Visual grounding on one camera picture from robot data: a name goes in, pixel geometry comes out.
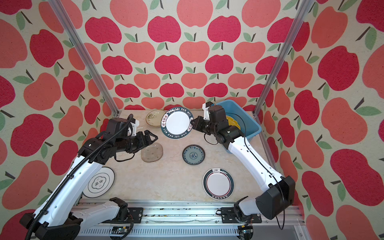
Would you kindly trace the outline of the yellow dotted scalloped plate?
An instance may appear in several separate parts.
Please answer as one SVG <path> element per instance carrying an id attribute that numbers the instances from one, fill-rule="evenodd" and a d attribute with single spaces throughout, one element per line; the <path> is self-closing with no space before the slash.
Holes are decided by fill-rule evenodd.
<path id="1" fill-rule="evenodd" d="M 228 123 L 229 123 L 230 126 L 235 126 L 239 130 L 241 130 L 241 127 L 240 127 L 239 123 L 234 118 L 232 118 L 230 116 L 226 116 L 226 118 L 227 118 Z"/>

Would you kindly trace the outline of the green rim Hao Shi plate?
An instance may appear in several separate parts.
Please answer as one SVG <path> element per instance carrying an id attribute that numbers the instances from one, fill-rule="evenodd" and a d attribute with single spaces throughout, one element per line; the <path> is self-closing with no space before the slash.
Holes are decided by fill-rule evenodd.
<path id="1" fill-rule="evenodd" d="M 192 130 L 192 112 L 184 107 L 175 107 L 167 111 L 161 119 L 162 133 L 169 139 L 179 140 Z"/>

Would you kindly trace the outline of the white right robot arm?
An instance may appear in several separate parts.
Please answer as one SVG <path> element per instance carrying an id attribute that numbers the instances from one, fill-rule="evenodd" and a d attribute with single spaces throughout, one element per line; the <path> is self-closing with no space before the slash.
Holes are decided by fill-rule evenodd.
<path id="1" fill-rule="evenodd" d="M 194 130 L 215 136 L 230 153 L 235 155 L 254 177 L 263 193 L 258 197 L 244 197 L 234 204 L 234 213 L 240 223 L 247 223 L 252 215 L 261 214 L 272 220 L 294 203 L 296 183 L 273 169 L 251 146 L 246 128 L 231 126 L 226 111 L 220 105 L 206 102 L 204 116 L 191 121 Z"/>

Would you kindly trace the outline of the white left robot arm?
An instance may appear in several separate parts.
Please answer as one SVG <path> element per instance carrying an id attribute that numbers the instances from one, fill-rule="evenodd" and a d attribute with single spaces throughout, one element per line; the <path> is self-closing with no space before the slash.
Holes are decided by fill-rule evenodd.
<path id="1" fill-rule="evenodd" d="M 128 204 L 117 197 L 85 212 L 74 212 L 72 208 L 110 158 L 116 158 L 119 152 L 135 155 L 158 140 L 149 130 L 138 132 L 139 125 L 132 114 L 127 119 L 113 118 L 105 131 L 84 143 L 50 197 L 34 213 L 24 214 L 20 219 L 28 230 L 27 240 L 32 235 L 40 240 L 73 240 L 81 231 L 100 223 L 134 226 Z"/>

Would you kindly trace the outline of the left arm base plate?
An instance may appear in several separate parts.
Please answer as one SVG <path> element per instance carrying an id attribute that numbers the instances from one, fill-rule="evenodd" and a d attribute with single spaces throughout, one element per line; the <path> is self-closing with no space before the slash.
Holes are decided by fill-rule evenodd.
<path id="1" fill-rule="evenodd" d="M 113 221 L 117 223 L 134 223 L 142 222 L 143 208 L 121 208 Z"/>

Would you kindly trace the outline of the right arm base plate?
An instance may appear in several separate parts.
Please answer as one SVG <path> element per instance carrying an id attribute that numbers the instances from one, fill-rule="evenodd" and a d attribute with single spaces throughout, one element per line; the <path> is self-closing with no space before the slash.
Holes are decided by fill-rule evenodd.
<path id="1" fill-rule="evenodd" d="M 216 215 L 222 218 L 223 224 L 261 224 L 262 219 L 260 215 L 246 216 L 238 208 L 220 208 L 216 211 Z"/>

